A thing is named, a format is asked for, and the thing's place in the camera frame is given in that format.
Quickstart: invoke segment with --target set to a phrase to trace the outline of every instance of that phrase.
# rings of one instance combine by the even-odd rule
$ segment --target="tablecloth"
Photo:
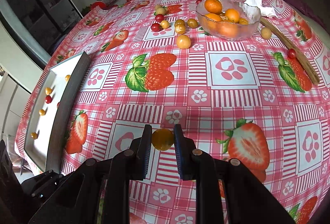
[[[88,158],[113,157],[141,136],[145,124],[156,130],[179,123],[197,148],[219,159],[235,152],[232,139],[249,134],[251,141],[267,141],[250,170],[293,217],[312,204],[311,216],[330,186],[330,51],[283,0],[262,3],[274,7],[278,18],[270,21],[306,55],[321,79],[318,86],[287,59],[276,36],[261,37],[261,26],[240,41],[187,27],[191,47],[178,49],[173,24],[196,18],[196,0],[134,0],[107,11],[97,7],[64,39],[42,73],[19,124],[17,153],[35,174],[40,172],[23,150],[35,98],[50,67],[85,51],[92,62],[71,117],[81,110],[87,114],[87,138],[81,153],[63,151],[63,174]],[[166,7],[171,26],[151,32],[156,4]],[[157,76],[163,79],[154,90]],[[248,148],[245,154],[252,152]],[[130,211],[147,223],[192,224],[195,205],[195,183],[179,179],[174,148],[152,148],[146,179],[130,182]]]

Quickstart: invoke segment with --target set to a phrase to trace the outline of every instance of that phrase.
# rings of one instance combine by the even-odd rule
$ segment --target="white tray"
[[[40,88],[27,127],[24,150],[43,172],[50,169],[60,172],[68,120],[89,65],[90,57],[87,53],[76,54],[53,66]],[[71,75],[68,82],[64,79],[66,75]],[[47,87],[53,90],[50,104],[45,102]],[[46,115],[40,116],[40,109],[44,109]],[[36,140],[31,137],[32,132],[38,134]]]

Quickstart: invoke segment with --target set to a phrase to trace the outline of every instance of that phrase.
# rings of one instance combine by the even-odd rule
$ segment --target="wooden stick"
[[[306,71],[308,77],[311,79],[311,82],[314,85],[318,85],[320,83],[320,78],[318,77],[315,69],[311,66],[311,63],[307,60],[306,56],[299,50],[296,45],[294,45],[291,40],[289,40],[281,31],[279,31],[270,21],[268,21],[266,18],[261,17],[260,23],[268,27],[287,47],[288,49],[294,49],[296,51],[296,57],[298,61],[303,66],[304,70]]]

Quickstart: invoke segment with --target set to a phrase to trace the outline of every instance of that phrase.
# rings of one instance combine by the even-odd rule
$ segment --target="glass bowl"
[[[235,24],[230,22],[216,22],[205,15],[209,12],[205,9],[204,3],[200,2],[196,7],[197,18],[203,29],[213,36],[227,40],[244,40],[253,35],[259,26],[261,12],[258,7],[251,7],[243,2],[233,0],[219,0],[222,4],[222,11],[233,8],[240,13],[240,17],[248,20],[248,25]]]

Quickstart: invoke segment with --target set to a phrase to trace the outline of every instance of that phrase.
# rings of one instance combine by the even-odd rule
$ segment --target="tissue paper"
[[[266,16],[269,18],[273,18],[273,16],[277,17],[273,7],[262,6],[262,0],[246,0],[244,3],[246,3],[249,6],[258,7],[261,11],[262,16]]]

